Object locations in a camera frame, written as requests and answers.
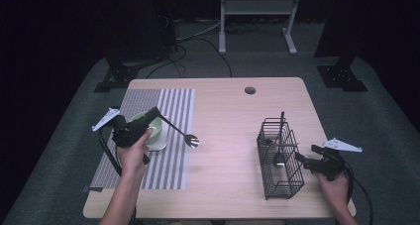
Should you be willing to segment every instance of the metal wire rack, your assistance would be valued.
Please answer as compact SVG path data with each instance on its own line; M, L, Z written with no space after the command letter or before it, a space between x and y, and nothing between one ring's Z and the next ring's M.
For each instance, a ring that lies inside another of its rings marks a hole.
M304 185L293 130L280 118L266 118L257 137L265 199L291 198Z

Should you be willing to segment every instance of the utensil holder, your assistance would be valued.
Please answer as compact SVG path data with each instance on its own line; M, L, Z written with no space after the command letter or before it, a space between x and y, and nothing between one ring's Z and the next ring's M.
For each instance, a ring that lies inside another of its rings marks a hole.
M281 118L266 118L257 137L265 199L291 198L304 185L302 163L295 158L299 153L293 130ZM274 165L274 156L280 157L281 166Z

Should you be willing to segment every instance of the gray striped mat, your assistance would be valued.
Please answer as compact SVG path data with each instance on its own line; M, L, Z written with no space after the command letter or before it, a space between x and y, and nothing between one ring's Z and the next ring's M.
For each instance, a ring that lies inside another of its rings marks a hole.
M121 105L120 114L129 121L138 113L157 106L161 114L185 133L191 129L194 89L128 89ZM108 148L115 152L111 136ZM141 188L184 189L187 175L188 150L182 135L169 128L166 147L157 152L149 152L148 165ZM118 174L104 154L90 184L91 187L115 188Z

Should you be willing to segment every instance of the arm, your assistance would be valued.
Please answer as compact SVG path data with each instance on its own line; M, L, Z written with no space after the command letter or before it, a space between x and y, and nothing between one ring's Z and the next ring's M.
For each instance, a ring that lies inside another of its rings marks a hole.
M328 206L341 225L357 225L358 221L352 216L347 205L347 191L349 182L341 172L334 181L328 181L323 173L314 172L324 193Z
M139 141L128 149L117 147L117 154L123 170L120 181L99 224L127 225L130 223L136 207L140 184L146 172L143 154L149 148L145 141L151 136L152 131L148 129Z

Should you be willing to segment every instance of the wooden table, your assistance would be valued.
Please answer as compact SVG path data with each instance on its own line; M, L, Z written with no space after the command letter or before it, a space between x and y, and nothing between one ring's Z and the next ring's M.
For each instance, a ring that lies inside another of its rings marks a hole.
M245 92L253 87L255 94ZM302 155L317 158L322 125L302 79L136 79L129 89L193 88L190 133L200 146L189 153L185 189L141 189L137 216L176 219L281 219L332 217L316 177L302 169L305 185L290 199L265 200L256 143L262 121L284 111ZM114 189L90 191L83 214L102 217ZM356 213L353 202L349 205Z

